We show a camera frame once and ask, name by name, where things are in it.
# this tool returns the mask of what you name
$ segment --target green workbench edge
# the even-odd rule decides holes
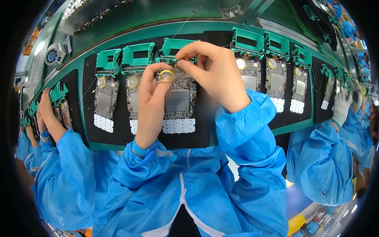
[[[173,35],[174,33],[176,33],[176,31],[179,29],[179,27],[181,25],[182,25],[182,23],[175,22],[175,23],[164,24],[164,25],[156,25],[156,26],[140,29],[137,31],[133,31],[133,32],[130,32],[128,34],[119,36],[116,39],[113,39],[113,40],[105,42],[101,45],[98,45],[94,49],[91,49],[91,51],[100,52],[101,50],[105,50],[105,49],[108,49],[108,48],[111,48],[111,47],[114,47],[114,46],[117,46],[120,44],[136,41],[136,39],[142,40],[142,39],[148,39],[148,38],[154,38],[154,37],[160,37],[160,36]],[[196,33],[203,33],[204,31],[210,31],[210,30],[211,31],[231,31],[232,27],[239,27],[239,28],[245,29],[245,30],[248,30],[248,28],[253,29],[254,32],[259,33],[259,34],[263,34],[263,32],[265,31],[262,28],[246,26],[246,25],[232,23],[232,22],[189,21],[181,28],[180,34],[196,34]],[[286,37],[286,36],[283,36],[283,35],[282,35],[282,37],[285,39],[288,39],[289,41],[294,42],[296,44],[303,45],[303,43],[301,43],[297,40],[293,40],[293,39]],[[331,64],[332,66],[338,65],[335,62],[333,62],[330,58],[328,58],[325,55],[321,54],[320,52],[314,50],[313,48],[310,48],[307,45],[303,45],[303,46],[304,46],[304,49],[307,50],[308,52],[310,52],[313,56]],[[83,94],[83,85],[82,84],[83,84],[84,59],[86,57],[90,56],[91,54],[93,54],[91,51],[84,53],[83,55],[81,55],[80,57],[78,57],[77,59],[72,61],[69,65],[64,67],[57,75],[55,75],[55,77],[52,78],[52,80],[50,80],[47,83],[46,86],[44,86],[43,89],[45,89],[46,87],[54,86],[58,81],[60,81],[69,72],[71,72],[74,69],[77,69],[78,70],[78,97],[80,98],[80,101],[81,101],[82,94]],[[313,76],[311,73],[310,73],[310,76],[311,76],[311,84],[313,85]],[[313,107],[313,90],[311,90],[311,92],[312,92],[312,107]],[[83,108],[82,103],[80,103],[80,109],[81,109],[80,114],[81,114],[82,124],[83,124],[83,128],[85,131],[86,139],[88,141],[88,135],[87,135],[87,132],[85,129],[85,123],[84,123],[84,112],[83,112],[84,108]],[[302,122],[298,122],[295,124],[291,124],[291,125],[288,125],[285,127],[281,127],[278,129],[273,129],[272,130],[273,134],[279,135],[282,133],[287,133],[287,132],[290,132],[293,130],[302,129],[305,127],[312,126],[313,125],[313,116],[314,116],[314,114],[313,114],[313,108],[312,108],[311,119],[308,119],[308,120],[305,120]],[[97,149],[97,147],[95,145],[97,143],[89,143],[89,144],[91,144],[90,145],[91,149]],[[116,146],[114,146],[114,145],[109,144],[109,146],[110,146],[109,150],[114,150],[114,148],[116,148]]]

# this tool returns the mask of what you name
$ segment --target blue sleeve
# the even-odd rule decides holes
[[[56,146],[58,151],[44,153],[46,162],[31,186],[34,204],[41,218],[58,229],[93,226],[96,182],[91,151],[72,129]]]
[[[30,141],[26,138],[25,132],[21,132],[18,139],[18,146],[16,149],[16,156],[20,160],[25,160],[25,158],[32,152],[32,147]]]
[[[339,20],[342,16],[342,6],[341,4],[335,4],[333,5],[334,11],[335,11],[335,17],[337,20]]]
[[[103,211],[97,217],[96,226],[107,224],[113,211],[123,208],[130,197],[149,179],[163,174],[177,156],[168,151],[158,140],[146,149],[145,158],[132,152],[133,142],[126,145],[120,161],[110,177]]]
[[[322,123],[310,134],[303,131],[291,135],[287,169],[293,165],[294,174],[290,180],[319,204],[337,206],[350,201],[352,157],[349,147],[340,141],[339,133],[330,122]]]
[[[354,112],[354,110],[349,107],[348,116],[343,123],[342,127],[347,129],[350,132],[356,132],[356,125],[359,122],[360,116],[362,115],[362,110],[358,110],[358,114]]]
[[[216,114],[219,146],[240,166],[240,179],[229,196],[257,228],[254,231],[287,236],[286,183],[281,175],[286,159],[268,127],[276,109],[267,95],[251,90],[247,94],[251,103],[246,108],[233,114],[220,108]]]
[[[53,145],[51,143],[50,133],[48,130],[40,134],[39,147],[43,150],[43,152],[47,152],[49,148],[52,148]]]

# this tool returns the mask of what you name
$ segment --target white zipper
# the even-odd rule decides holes
[[[190,168],[190,153],[191,152],[191,149],[188,149],[188,152],[187,152],[187,169],[189,169]]]
[[[165,225],[164,227],[162,228],[159,228],[159,229],[155,229],[155,230],[152,230],[152,231],[147,231],[147,232],[144,232],[144,233],[141,233],[141,236],[143,237],[164,237],[164,236],[167,236],[170,232],[170,228],[171,228],[171,225],[172,223],[174,222],[174,219],[176,217],[176,215],[178,214],[179,212],[179,209],[180,207],[184,204],[184,207],[186,209],[186,211],[188,212],[188,214],[190,215],[190,217],[192,217],[194,223],[196,224],[196,226],[198,226],[200,229],[202,229],[205,233],[207,233],[209,236],[211,237],[222,237],[224,236],[225,234],[223,232],[220,232],[220,231],[217,231],[215,229],[212,229],[211,227],[207,226],[206,224],[204,224],[192,211],[191,209],[188,207],[187,205],[187,202],[186,202],[186,199],[185,199],[185,195],[186,195],[186,192],[187,192],[187,189],[184,188],[184,178],[183,178],[183,173],[180,173],[180,188],[181,188],[181,193],[180,193],[180,204],[178,206],[178,209],[176,210],[175,212],[175,215],[174,217],[171,219],[171,221]]]

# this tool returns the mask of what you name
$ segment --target electronic component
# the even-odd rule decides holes
[[[61,103],[61,114],[62,114],[62,119],[63,119],[63,126],[65,127],[66,130],[69,130],[70,128],[72,128],[69,108],[70,107],[67,100],[64,100]]]
[[[101,51],[96,57],[95,76],[113,77],[120,72],[121,49],[109,49]]]
[[[284,91],[287,82],[287,65],[284,61],[270,58],[266,63],[267,95],[276,107],[277,113],[284,111]]]
[[[324,80],[324,78],[328,78],[328,82],[327,82],[326,88],[325,88],[325,95],[324,95],[323,103],[321,104],[321,109],[327,110],[328,106],[329,106],[330,98],[332,96],[332,90],[333,90],[334,82],[336,82],[336,94],[340,90],[340,82],[338,79],[335,79],[332,70],[330,70],[325,64],[322,64],[321,67],[322,67],[321,73],[323,74],[322,80]]]
[[[255,63],[254,60],[236,59],[237,66],[240,69],[241,78],[245,89],[260,92],[261,85],[261,64],[260,61]]]
[[[194,42],[194,40],[188,39],[170,39],[164,38],[164,43],[162,48],[158,51],[158,57],[156,58],[156,63],[164,62],[169,65],[174,65],[180,59],[175,59],[176,53],[186,46]],[[189,60],[194,63],[196,61],[196,57]]]
[[[143,72],[154,61],[155,43],[129,45],[122,49],[121,74]]]
[[[256,57],[257,60],[262,60],[263,35],[256,34],[252,31],[242,30],[237,27],[233,27],[232,29],[234,34],[230,49],[233,52],[240,53],[241,56],[245,55],[247,58]]]
[[[300,67],[295,67],[293,72],[292,99],[290,106],[291,112],[303,114],[307,82],[307,70]]]
[[[113,133],[113,113],[116,108],[118,88],[118,81],[106,78],[105,86],[103,88],[97,86],[95,90],[94,125],[110,133]]]
[[[136,134],[138,126],[137,93],[141,76],[141,73],[135,73],[127,81],[127,105],[130,112],[130,128],[133,134]],[[193,112],[193,106],[196,103],[195,80],[180,68],[158,70],[155,78],[157,83],[173,80],[165,98],[163,132],[194,132],[196,123]]]

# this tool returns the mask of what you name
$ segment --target circuit board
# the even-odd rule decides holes
[[[245,60],[246,67],[240,70],[245,89],[250,89],[260,92],[261,87],[261,63],[254,60]]]
[[[287,65],[270,58],[266,63],[267,95],[274,103],[277,113],[284,111],[284,91],[287,82]]]
[[[334,78],[329,78],[328,82],[326,83],[324,99],[323,99],[323,103],[321,104],[321,109],[323,110],[328,109],[329,101],[330,101],[330,98],[332,97],[334,82],[336,83],[336,88],[337,87],[339,88],[340,82],[338,80],[335,80]]]
[[[156,79],[159,81],[159,74],[163,70],[158,70],[156,73]],[[171,84],[169,91],[166,94],[166,101],[164,105],[164,117],[163,120],[168,119],[193,119],[193,106],[196,103],[196,83],[195,80],[185,71],[180,68],[170,69],[174,73],[174,80]],[[181,100],[181,104],[189,103],[189,106],[185,106],[183,111],[171,111],[169,107],[171,104],[175,104],[175,101],[168,101],[168,95],[173,99]]]
[[[290,111],[303,114],[305,105],[305,94],[307,92],[307,71],[300,67],[293,69],[292,99]]]
[[[116,108],[117,92],[120,84],[112,79],[103,78],[102,82],[100,79],[98,79],[98,86],[95,90],[94,125],[112,133],[113,113]]]

